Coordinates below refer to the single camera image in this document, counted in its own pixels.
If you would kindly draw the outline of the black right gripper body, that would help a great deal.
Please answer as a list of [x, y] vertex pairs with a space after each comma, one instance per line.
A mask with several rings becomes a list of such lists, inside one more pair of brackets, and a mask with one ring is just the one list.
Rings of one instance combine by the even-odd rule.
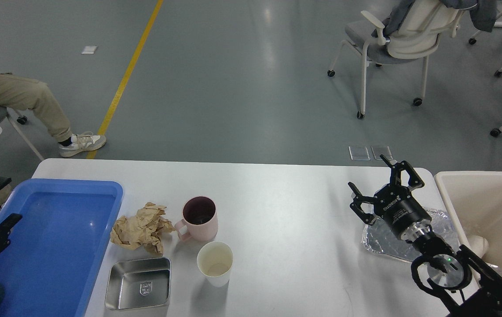
[[402, 185], [385, 185], [375, 193], [374, 213], [382, 218], [399, 240], [415, 241], [429, 233], [431, 216]]

